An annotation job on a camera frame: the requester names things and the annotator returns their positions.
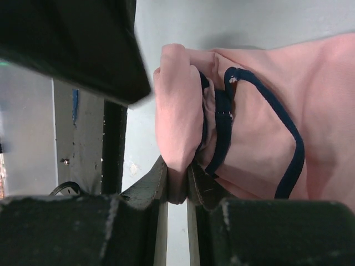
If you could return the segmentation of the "pink underwear navy trim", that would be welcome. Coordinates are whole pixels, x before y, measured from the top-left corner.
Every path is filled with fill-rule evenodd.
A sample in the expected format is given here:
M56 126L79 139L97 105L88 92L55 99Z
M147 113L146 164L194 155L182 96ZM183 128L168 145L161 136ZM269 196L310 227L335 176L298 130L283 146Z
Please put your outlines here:
M193 161L242 199L354 208L354 34L283 48L162 48L155 132L168 199Z

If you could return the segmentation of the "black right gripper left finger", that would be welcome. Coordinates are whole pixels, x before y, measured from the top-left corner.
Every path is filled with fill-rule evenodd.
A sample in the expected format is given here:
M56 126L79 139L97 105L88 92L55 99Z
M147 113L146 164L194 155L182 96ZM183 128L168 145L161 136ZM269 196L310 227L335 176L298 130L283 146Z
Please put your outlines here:
M165 265L167 166L121 194L1 201L2 265Z

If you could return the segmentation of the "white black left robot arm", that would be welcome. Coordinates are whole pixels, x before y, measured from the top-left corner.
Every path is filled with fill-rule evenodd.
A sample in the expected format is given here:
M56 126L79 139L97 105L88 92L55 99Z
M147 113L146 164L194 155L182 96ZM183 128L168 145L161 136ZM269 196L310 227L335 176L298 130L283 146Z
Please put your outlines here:
M1 58L128 106L149 79L135 1L2 1Z

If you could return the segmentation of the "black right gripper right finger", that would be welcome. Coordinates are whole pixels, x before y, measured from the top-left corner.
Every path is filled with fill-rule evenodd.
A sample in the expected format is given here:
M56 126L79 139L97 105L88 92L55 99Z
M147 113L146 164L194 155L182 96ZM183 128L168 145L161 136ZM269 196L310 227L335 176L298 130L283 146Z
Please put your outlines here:
M242 200L187 170L191 265L353 265L354 213L335 201Z

